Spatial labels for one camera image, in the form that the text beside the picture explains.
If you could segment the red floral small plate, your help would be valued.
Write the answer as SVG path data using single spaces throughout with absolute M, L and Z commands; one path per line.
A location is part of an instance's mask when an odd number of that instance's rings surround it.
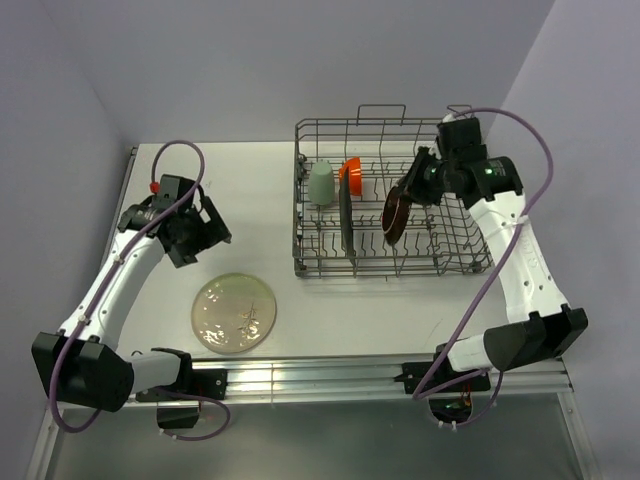
M 395 185 L 389 191 L 381 217 L 384 239 L 388 245 L 395 245 L 401 238 L 411 210 L 410 199 L 404 188 Z

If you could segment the orange bowl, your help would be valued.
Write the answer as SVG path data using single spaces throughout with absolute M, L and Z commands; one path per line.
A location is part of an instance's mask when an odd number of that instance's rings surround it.
M 351 195 L 360 197 L 363 191 L 362 166 L 359 157 L 346 160 L 339 169 L 339 180 L 348 179 L 348 187 Z

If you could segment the black square floral plate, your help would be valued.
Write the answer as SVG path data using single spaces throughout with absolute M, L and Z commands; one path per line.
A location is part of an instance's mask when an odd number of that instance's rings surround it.
M 341 227 L 341 246 L 345 256 L 352 264 L 355 264 L 354 232 L 352 223 L 352 202 L 349 186 L 350 169 L 345 168 L 339 189 L 339 209 Z

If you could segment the cream green round plate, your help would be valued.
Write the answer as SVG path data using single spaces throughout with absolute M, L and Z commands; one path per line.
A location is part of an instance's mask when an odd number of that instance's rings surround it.
M 191 308 L 196 339 L 219 355 L 238 355 L 262 343 L 277 318 L 273 290 L 262 279 L 227 273 L 207 282 Z

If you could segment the green cup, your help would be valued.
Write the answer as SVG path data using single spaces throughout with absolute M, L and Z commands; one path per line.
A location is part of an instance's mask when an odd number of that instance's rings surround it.
M 308 196 L 311 203 L 326 206 L 333 202 L 335 195 L 332 166 L 319 161 L 313 165 L 309 175 Z

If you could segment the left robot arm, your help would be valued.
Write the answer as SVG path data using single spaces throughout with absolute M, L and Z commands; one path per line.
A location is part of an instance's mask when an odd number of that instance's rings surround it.
M 163 257 L 182 268 L 231 233 L 194 180 L 163 175 L 157 192 L 121 216 L 111 254 L 80 305 L 54 334 L 41 332 L 31 351 L 50 402 L 116 412 L 129 396 L 160 388 L 183 399 L 195 386 L 190 354 L 156 347 L 122 357 L 124 323 Z

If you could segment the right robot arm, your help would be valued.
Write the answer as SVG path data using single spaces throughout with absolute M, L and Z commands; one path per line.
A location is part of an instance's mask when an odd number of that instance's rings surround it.
M 586 330 L 584 309 L 573 308 L 546 264 L 529 213 L 554 176 L 546 158 L 543 185 L 526 196 L 513 162 L 491 158 L 477 118 L 481 108 L 450 114 L 438 126 L 436 144 L 422 158 L 422 202 L 453 193 L 481 230 L 494 270 L 467 307 L 459 324 L 415 387 L 423 398 L 484 375 L 558 358 Z M 494 282 L 505 300 L 505 324 L 464 337 L 466 325 Z

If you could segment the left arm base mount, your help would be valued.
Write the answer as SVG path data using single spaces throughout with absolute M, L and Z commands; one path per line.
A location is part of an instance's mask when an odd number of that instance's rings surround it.
M 228 370 L 215 368 L 194 370 L 186 382 L 178 386 L 161 386 L 139 392 L 138 403 L 163 403 L 171 401 L 195 401 L 195 407 L 158 407 L 156 423 L 164 434 L 175 435 L 184 441 L 213 438 L 221 434 L 231 421 L 231 412 L 223 402 L 228 385 Z M 188 436 L 179 430 L 193 429 L 199 420 L 204 420 L 204 405 L 218 406 L 223 412 L 222 424 L 210 434 Z

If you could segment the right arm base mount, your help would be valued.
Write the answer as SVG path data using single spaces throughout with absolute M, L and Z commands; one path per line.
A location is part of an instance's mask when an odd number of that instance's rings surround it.
M 433 361 L 405 362 L 401 365 L 401 373 L 394 377 L 394 381 L 403 386 L 405 394 L 413 395 L 432 364 Z M 458 427 L 471 419 L 472 394 L 488 392 L 490 389 L 491 381 L 488 373 L 476 373 L 474 370 L 456 372 L 449 361 L 445 360 L 419 389 L 419 392 L 435 390 L 435 394 L 456 394 L 456 397 L 451 398 L 429 398 L 428 403 L 430 412 L 438 425 Z

